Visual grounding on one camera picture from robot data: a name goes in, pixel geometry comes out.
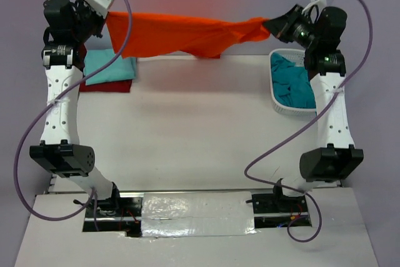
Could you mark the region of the orange t shirt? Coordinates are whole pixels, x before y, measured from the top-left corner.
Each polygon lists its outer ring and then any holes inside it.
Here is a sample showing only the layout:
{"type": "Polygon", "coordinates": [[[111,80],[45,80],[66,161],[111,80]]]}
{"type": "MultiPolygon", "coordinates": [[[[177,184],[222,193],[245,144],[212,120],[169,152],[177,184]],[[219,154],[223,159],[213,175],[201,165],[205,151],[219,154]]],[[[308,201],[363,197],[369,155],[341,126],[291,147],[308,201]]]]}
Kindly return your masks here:
{"type": "Polygon", "coordinates": [[[133,13],[132,29],[122,57],[149,58],[182,51],[199,58],[219,58],[235,44],[259,42],[271,33],[267,20],[252,18],[241,22],[133,13]]]}

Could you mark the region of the dark red t shirt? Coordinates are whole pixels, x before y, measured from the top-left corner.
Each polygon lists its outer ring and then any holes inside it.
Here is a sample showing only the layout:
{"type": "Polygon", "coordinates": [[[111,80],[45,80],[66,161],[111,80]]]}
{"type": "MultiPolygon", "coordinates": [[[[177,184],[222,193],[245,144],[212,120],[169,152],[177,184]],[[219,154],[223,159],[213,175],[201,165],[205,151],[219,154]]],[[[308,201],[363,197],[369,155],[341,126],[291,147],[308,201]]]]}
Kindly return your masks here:
{"type": "Polygon", "coordinates": [[[104,92],[104,93],[129,93],[133,79],[124,81],[115,81],[102,84],[94,84],[88,86],[86,82],[81,83],[79,91],[81,93],[88,92],[104,92]]]}

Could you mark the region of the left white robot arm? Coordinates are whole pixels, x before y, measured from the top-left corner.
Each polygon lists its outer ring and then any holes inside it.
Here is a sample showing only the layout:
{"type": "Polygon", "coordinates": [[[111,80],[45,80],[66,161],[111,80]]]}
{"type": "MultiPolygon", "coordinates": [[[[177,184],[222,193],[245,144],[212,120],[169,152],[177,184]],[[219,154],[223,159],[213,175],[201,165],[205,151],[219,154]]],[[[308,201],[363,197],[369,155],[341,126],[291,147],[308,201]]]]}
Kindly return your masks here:
{"type": "Polygon", "coordinates": [[[79,80],[83,78],[85,42],[101,37],[114,0],[46,0],[42,60],[47,78],[47,104],[40,143],[29,148],[30,157],[46,171],[66,178],[82,190],[97,192],[103,212],[115,216],[122,210],[116,185],[95,167],[90,146],[81,145],[77,132],[79,80]]]}

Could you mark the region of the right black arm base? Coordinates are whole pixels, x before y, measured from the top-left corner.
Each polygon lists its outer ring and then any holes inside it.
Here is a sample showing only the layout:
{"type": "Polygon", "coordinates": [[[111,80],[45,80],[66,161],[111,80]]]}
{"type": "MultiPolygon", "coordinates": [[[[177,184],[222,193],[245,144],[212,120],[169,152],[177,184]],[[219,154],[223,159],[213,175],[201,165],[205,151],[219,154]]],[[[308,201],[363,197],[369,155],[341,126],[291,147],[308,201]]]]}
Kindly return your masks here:
{"type": "Polygon", "coordinates": [[[309,210],[304,195],[289,197],[283,194],[283,189],[277,184],[272,189],[251,189],[250,198],[246,204],[252,207],[254,214],[254,227],[287,228],[293,221],[292,227],[311,226],[309,210]]]}

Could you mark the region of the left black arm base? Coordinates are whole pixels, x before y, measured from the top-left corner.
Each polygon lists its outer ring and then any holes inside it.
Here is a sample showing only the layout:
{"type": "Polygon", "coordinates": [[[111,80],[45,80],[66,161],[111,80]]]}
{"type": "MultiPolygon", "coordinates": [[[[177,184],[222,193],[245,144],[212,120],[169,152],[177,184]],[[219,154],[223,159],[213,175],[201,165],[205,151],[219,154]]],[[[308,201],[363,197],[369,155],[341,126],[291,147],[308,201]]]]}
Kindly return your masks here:
{"type": "Polygon", "coordinates": [[[121,196],[113,184],[111,197],[94,200],[86,208],[82,231],[84,233],[118,232],[127,237],[142,236],[141,217],[143,208],[142,196],[121,196]]]}

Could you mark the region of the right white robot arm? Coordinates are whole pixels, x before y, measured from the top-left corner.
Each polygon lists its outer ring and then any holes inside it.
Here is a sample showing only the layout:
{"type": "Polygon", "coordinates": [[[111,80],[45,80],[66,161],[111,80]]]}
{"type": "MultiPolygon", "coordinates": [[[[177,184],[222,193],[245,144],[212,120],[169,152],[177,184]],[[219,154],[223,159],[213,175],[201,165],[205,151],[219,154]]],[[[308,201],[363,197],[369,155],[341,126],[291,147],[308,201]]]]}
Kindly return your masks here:
{"type": "Polygon", "coordinates": [[[284,15],[266,21],[264,27],[284,43],[296,42],[305,50],[304,67],[316,102],[317,146],[299,159],[299,175],[279,180],[281,190],[272,195],[273,207],[286,211],[294,198],[321,183],[346,179],[363,161],[348,124],[342,83],[346,63],[338,49],[347,14],[327,6],[311,21],[304,8],[295,5],[284,15]]]}

